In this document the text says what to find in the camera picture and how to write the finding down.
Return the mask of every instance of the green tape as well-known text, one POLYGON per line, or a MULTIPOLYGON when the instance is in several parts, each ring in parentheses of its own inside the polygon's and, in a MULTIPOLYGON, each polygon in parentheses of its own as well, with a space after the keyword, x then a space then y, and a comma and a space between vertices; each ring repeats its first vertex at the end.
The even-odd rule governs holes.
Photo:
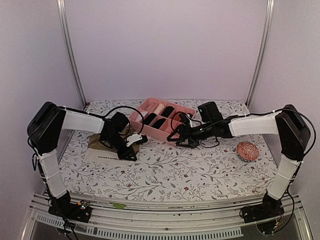
POLYGON ((110 202, 116 209, 124 209, 126 207, 125 204, 122 203, 116 203, 116 202, 110 202))

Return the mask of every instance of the white object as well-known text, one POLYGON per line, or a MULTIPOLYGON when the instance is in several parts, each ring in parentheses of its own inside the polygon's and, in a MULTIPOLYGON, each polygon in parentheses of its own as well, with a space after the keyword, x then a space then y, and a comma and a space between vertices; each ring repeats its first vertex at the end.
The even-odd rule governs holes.
POLYGON ((65 110, 65 117, 62 124, 63 130, 77 130, 99 134, 103 127, 104 121, 102 118, 85 113, 65 110))
POLYGON ((284 195, 289 183, 293 180, 293 175, 297 171, 297 168, 301 162, 291 160, 285 155, 281 155, 281 161, 278 167, 278 171, 275 174, 273 182, 268 188, 268 195, 275 200, 279 200, 284 195))
POLYGON ((132 135, 128 136, 126 138, 126 140, 127 140, 126 146, 129 147, 132 144, 134 144, 135 142, 142 140, 142 136, 139 134, 132 134, 132 135))
POLYGON ((231 120, 229 128, 232 136, 252 134, 275 134, 279 135, 276 123, 277 113, 271 113, 265 116, 246 116, 231 120))
POLYGON ((43 179, 47 183, 50 193, 57 199, 62 197, 67 193, 67 189, 60 175, 57 150, 39 155, 38 158, 44 173, 43 179))

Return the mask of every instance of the organizer compartment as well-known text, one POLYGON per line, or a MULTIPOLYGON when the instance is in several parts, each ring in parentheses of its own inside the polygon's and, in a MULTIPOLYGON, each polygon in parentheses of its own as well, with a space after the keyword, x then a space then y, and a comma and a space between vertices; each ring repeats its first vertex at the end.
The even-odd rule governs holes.
MULTIPOLYGON (((196 111, 192 108, 184 107, 184 106, 181 106, 181 105, 169 102, 169 101, 164 101, 164 100, 153 98, 153 97, 145 100, 145 102, 141 104, 141 106, 138 108, 138 110, 140 112, 148 112, 148 114, 146 115, 146 117, 147 117, 148 115, 150 115, 151 113, 153 113, 155 111, 155 109, 158 107, 159 104, 163 104, 164 109, 152 120, 152 122, 149 125, 144 125, 142 133, 149 136, 149 137, 163 141, 165 143, 175 145, 176 144, 175 142, 168 142, 167 137, 173 132, 172 127, 173 127, 173 129, 175 129, 179 124, 182 124, 180 122, 181 119, 180 119, 179 114, 177 112, 191 114, 193 116, 193 115, 195 115, 196 111), (162 112, 168 106, 171 106, 174 108, 172 113, 168 117, 161 116, 162 112), (159 119, 165 119, 165 122, 161 125, 161 127, 159 129, 152 127, 155 124, 155 122, 158 121, 159 119)), ((142 123, 136 121, 138 115, 139 114, 137 112, 133 112, 129 116, 130 124, 136 131, 140 131, 140 129, 142 127, 142 123)))

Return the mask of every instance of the aluminum frame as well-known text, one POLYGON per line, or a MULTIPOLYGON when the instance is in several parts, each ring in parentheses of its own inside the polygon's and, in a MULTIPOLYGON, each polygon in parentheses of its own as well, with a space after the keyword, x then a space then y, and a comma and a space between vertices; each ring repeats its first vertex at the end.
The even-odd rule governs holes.
POLYGON ((68 53, 68 58, 73 74, 73 79, 75 82, 76 90, 79 95, 80 101, 82 106, 86 106, 87 100, 85 96, 85 92, 80 80, 77 64, 76 64, 76 59, 74 55, 74 51, 72 48, 72 43, 71 43, 71 37, 70 37, 70 32, 69 32, 69 26, 68 26, 68 20, 67 20, 67 14, 66 14, 66 5, 65 5, 65 0, 57 0, 57 6, 58 6, 58 12, 59 12, 59 18, 60 18, 60 24, 61 24, 61 29, 62 29, 62 34, 66 46, 66 51, 68 53))
MULTIPOLYGON (((312 240, 313 237, 303 210, 299 196, 294 195, 295 211, 294 216, 297 220, 297 232, 302 240, 312 240)), ((60 217, 48 214, 47 195, 34 194, 29 207, 29 219, 24 228, 25 234, 22 240, 30 240, 32 228, 35 221, 49 224, 61 228, 63 220, 60 217)), ((71 195, 71 201, 76 203, 78 198, 75 194, 71 195)), ((106 239, 121 239, 121 235, 127 234, 132 238, 127 239, 167 239, 176 236, 176 240, 191 239, 190 236, 204 236, 203 239, 209 239, 208 235, 234 231, 244 226, 254 225, 271 220, 266 219, 258 222, 244 223, 239 216, 239 211, 246 205, 259 204, 261 197, 247 197, 247 199, 237 200, 237 202, 228 201, 205 201, 204 202, 186 202, 178 203, 174 209, 164 202, 139 202, 129 201, 124 209, 113 207, 112 203, 92 201, 92 216, 89 223, 70 221, 76 224, 75 232, 79 234, 90 235, 93 237, 102 237, 106 239)), ((292 200, 288 195, 282 199, 285 210, 285 216, 292 212, 292 200)))
POLYGON ((267 0, 260 50, 259 50, 258 58, 256 60, 249 92, 248 92, 248 95, 247 95, 247 98, 245 101, 245 104, 247 105, 247 107, 249 109, 250 109, 250 106, 251 106, 253 99, 254 99, 254 95, 255 95, 258 80, 260 77, 260 72, 261 72, 263 60, 265 57, 267 42, 268 42, 268 38, 269 38, 269 33, 270 33, 270 28, 271 28, 273 13, 274 13, 274 6, 275 6, 275 0, 267 0))

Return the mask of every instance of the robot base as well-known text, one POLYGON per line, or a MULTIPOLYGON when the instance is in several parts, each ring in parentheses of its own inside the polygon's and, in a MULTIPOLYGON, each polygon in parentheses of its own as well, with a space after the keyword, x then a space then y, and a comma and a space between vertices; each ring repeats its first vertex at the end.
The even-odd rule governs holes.
POLYGON ((240 211, 240 216, 243 218, 245 223, 257 222, 265 219, 274 218, 276 216, 283 215, 285 210, 280 202, 278 206, 272 210, 268 210, 266 205, 261 203, 258 205, 245 206, 240 211))
MULTIPOLYGON (((81 209, 78 204, 70 203, 70 212, 65 215, 69 220, 79 221, 82 223, 88 223, 91 217, 92 208, 87 206, 85 209, 81 209)), ((60 211, 57 211, 54 207, 49 207, 48 213, 62 218, 60 211)))

